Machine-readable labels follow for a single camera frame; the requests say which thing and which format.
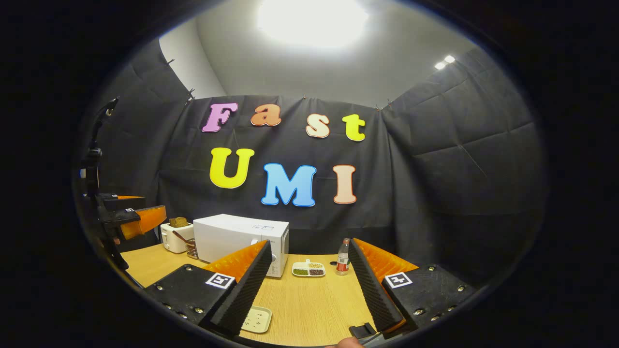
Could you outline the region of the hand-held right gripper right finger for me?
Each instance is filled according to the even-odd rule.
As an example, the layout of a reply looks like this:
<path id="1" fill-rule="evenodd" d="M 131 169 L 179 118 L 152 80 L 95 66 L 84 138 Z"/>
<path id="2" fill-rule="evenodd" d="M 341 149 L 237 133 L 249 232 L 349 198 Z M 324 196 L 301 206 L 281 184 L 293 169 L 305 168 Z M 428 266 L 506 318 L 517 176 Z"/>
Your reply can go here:
<path id="1" fill-rule="evenodd" d="M 358 238 L 350 239 L 348 255 L 374 328 L 384 334 L 435 326 L 479 290 L 437 263 L 416 266 Z"/>

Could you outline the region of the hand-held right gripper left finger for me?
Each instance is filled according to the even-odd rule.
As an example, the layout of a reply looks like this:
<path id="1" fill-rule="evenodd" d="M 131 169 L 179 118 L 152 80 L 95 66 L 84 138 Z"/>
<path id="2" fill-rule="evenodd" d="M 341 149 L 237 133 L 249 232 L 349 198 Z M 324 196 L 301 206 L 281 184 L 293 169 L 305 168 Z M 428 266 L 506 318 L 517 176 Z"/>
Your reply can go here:
<path id="1" fill-rule="evenodd" d="M 222 335 L 239 335 L 269 271 L 272 251 L 263 240 L 204 267 L 184 264 L 145 291 L 181 319 Z"/>

